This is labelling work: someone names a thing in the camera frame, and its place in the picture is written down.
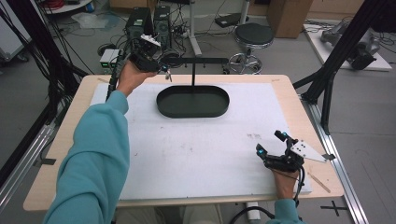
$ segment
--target metal stand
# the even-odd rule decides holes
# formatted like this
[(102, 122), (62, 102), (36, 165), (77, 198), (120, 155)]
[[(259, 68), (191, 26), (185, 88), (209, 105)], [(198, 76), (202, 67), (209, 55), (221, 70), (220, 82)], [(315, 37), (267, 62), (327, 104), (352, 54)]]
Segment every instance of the metal stand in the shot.
[(202, 63), (205, 67), (207, 63), (218, 63), (221, 65), (227, 64), (228, 59), (226, 58), (163, 58), (161, 59), (162, 63), (175, 63), (175, 64), (182, 64), (182, 63), (192, 63), (192, 80), (191, 80), (191, 88), (194, 89), (195, 86), (195, 66), (198, 63)]
[(242, 5), (241, 20), (239, 21), (240, 25), (245, 24), (245, 22), (247, 20), (249, 3), (250, 3), (250, 0), (245, 0), (244, 5)]
[(195, 29), (195, 0), (190, 0), (190, 30), (187, 31), (187, 34), (189, 35), (189, 40), (192, 45), (192, 49), (194, 50), (195, 57), (201, 57), (202, 52), (201, 49), (199, 48), (199, 45), (197, 43), (197, 39), (195, 38), (194, 34), (194, 29)]
[(320, 124), (326, 134), (330, 134), (329, 116), (334, 77), (338, 69), (340, 69), (341, 65), (359, 43), (364, 33), (369, 29), (372, 22), (378, 18), (380, 13), (384, 10), (387, 2), (388, 1), (382, 0), (364, 1), (323, 66), (311, 76), (293, 83), (294, 89), (298, 89), (312, 82), (308, 91), (302, 94), (303, 100), (307, 101), (309, 104), (316, 104), (319, 96), (324, 92)]
[[(250, 0), (245, 0), (244, 5), (242, 6), (241, 20), (239, 24), (245, 24), (247, 14), (248, 14), (248, 5)], [(187, 30), (187, 34), (189, 35), (189, 40), (192, 45), (192, 49), (194, 50), (195, 57), (202, 57), (201, 49), (198, 45), (197, 39), (195, 38), (195, 0), (190, 0), (190, 30)]]

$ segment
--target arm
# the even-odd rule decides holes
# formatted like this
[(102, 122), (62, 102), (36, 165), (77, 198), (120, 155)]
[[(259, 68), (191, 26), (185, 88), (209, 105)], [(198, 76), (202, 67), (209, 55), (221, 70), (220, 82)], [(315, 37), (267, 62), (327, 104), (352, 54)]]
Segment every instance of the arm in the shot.
[(147, 77), (129, 61), (117, 91), (105, 104), (92, 105), (74, 133), (61, 164), (56, 197), (44, 223), (110, 223), (129, 168), (126, 97)]
[(275, 202), (275, 219), (271, 219), (266, 224), (303, 224), (298, 218), (296, 203), (293, 198), (293, 189), (298, 172), (287, 173), (273, 170), (276, 182), (276, 196), (278, 200)]

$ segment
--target black pole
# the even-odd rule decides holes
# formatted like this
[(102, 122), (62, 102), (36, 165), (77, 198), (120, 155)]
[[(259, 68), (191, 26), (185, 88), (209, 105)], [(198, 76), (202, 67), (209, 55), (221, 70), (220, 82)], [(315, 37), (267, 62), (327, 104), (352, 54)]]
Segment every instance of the black pole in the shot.
[(196, 61), (192, 61), (192, 81), (191, 81), (191, 91), (194, 92), (195, 89), (195, 65)]
[(327, 88), (324, 91), (322, 114), (320, 118), (320, 125), (323, 127), (324, 132), (329, 135), (329, 117), (330, 117), (330, 104), (332, 101), (332, 85), (334, 81), (330, 79), (327, 83)]

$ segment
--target desk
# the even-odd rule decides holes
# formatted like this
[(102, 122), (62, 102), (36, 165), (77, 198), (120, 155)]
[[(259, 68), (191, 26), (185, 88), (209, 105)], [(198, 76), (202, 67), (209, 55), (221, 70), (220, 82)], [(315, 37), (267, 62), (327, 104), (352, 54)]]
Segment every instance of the desk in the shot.
[[(89, 107), (94, 90), (99, 83), (108, 82), (110, 76), (84, 77), (78, 92), (70, 105), (49, 153), (48, 158), (56, 159), (52, 166), (43, 165), (35, 179), (32, 188), (23, 204), (28, 211), (47, 210), (55, 195), (56, 176), (61, 161), (72, 146), (73, 132), (79, 119)], [(191, 83), (191, 76), (174, 76), (174, 83)], [(156, 76), (146, 80), (147, 83), (168, 83), (164, 76)], [(324, 154), (318, 136), (306, 115), (304, 108), (291, 85), (288, 77), (281, 75), (249, 76), (249, 75), (200, 75), (196, 76), (196, 83), (271, 83), (279, 104), (283, 110), (285, 120), (289, 124), (290, 132), (294, 138), (304, 139), (320, 154)], [(320, 163), (305, 160), (306, 174), (311, 178), (313, 192), (301, 195), (301, 198), (340, 197), (343, 195), (343, 187), (329, 162)], [(244, 197), (210, 197), (194, 199), (172, 200), (149, 200), (139, 202), (120, 202), (119, 206), (143, 206), (143, 205), (175, 205), (194, 203), (235, 203), (257, 202), (273, 200), (274, 196), (244, 196)]]

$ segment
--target gray floor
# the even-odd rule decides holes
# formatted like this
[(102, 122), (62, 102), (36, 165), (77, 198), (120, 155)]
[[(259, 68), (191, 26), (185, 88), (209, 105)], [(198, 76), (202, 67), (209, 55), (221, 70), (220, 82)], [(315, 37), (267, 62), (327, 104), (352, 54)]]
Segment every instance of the gray floor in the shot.
[[(101, 74), (100, 57), (97, 48), (110, 42), (114, 35), (122, 34), (125, 21), (112, 16), (110, 26), (106, 29), (78, 29), (76, 24), (67, 24), (71, 20), (65, 15), (60, 18), (61, 27), (68, 30), (65, 37), (78, 55), (95, 74)], [(213, 17), (197, 20), (197, 30), (207, 30)], [(265, 24), (265, 18), (251, 18), (251, 21)], [(212, 30), (219, 32), (216, 25)], [(240, 48), (232, 35), (200, 36), (198, 42), (204, 57), (229, 58)], [(185, 41), (188, 48), (186, 56), (192, 55), (190, 43)], [(381, 49), (381, 56), (392, 62), (394, 67), (395, 54)], [(74, 63), (85, 69), (82, 62), (72, 54)], [(292, 82), (300, 80), (316, 72), (321, 63), (309, 43), (305, 34), (296, 39), (277, 38), (274, 44), (263, 50), (255, 51), (255, 55), (262, 59), (262, 74), (284, 74)], [(3, 165), (12, 150), (21, 141), (24, 134), (33, 124), (47, 102), (48, 82), (39, 73), (35, 63), (12, 62), (0, 68), (0, 142), (2, 143), (0, 164)], [(191, 67), (184, 66), (173, 69), (174, 74), (189, 74)], [(207, 65), (206, 68), (197, 67), (197, 74), (221, 74), (219, 65)], [(302, 93), (307, 87), (297, 90)], [(330, 117), (330, 131), (332, 139), (340, 153), (349, 178), (356, 190), (364, 212), (371, 223), (396, 222), (396, 72), (352, 71), (341, 69), (338, 71), (332, 97)], [(23, 200), (35, 179), (38, 168), (32, 167), (28, 176), (19, 186), (16, 194), (10, 200), (7, 208), (0, 215), (0, 223), (40, 223), (44, 213), (29, 213), (23, 210)], [(300, 216), (307, 223), (352, 223), (350, 214), (345, 210), (322, 209), (321, 206), (346, 207), (344, 198), (330, 198), (319, 200), (301, 200)], [(273, 202), (260, 202), (260, 206), (273, 212)], [(242, 203), (226, 203), (221, 205), (225, 223), (239, 212)], [(175, 209), (165, 207), (166, 214), (175, 220)], [(262, 222), (267, 218), (262, 215)], [(237, 223), (247, 223), (246, 217), (241, 217)]]

